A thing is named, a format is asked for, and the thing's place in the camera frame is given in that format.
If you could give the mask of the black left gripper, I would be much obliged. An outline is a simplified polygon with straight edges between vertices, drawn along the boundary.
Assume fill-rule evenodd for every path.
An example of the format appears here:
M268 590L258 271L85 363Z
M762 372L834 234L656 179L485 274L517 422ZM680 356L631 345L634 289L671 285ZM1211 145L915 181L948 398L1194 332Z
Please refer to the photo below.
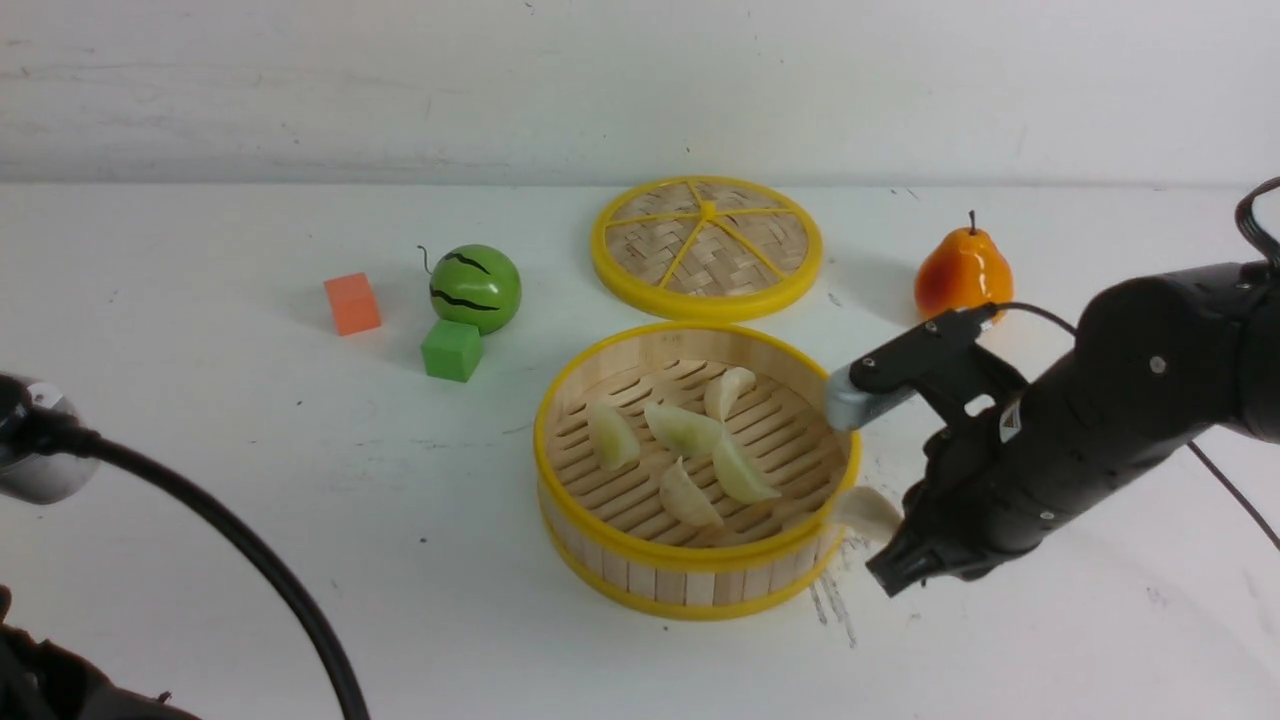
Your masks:
M192 719L168 703L115 685L97 666L51 641L5 623L12 592L1 588L3 719Z

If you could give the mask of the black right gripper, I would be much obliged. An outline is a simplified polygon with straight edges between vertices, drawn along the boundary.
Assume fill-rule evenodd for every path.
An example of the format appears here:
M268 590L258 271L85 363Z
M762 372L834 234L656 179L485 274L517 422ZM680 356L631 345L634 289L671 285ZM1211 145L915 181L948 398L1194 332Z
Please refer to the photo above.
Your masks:
M1230 419L1228 370L1048 370L931 452L867 570L890 598L979 580Z

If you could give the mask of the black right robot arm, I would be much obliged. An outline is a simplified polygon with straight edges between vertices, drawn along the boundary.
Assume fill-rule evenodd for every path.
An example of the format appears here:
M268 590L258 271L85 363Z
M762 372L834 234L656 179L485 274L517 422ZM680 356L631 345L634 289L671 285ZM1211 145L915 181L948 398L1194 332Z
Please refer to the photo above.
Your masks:
M904 523L867 564L888 596L980 579L1211 427L1277 442L1277 273L1226 263L1125 281L1033 380L978 342L993 304L946 311L835 375L859 429L911 396L942 418Z

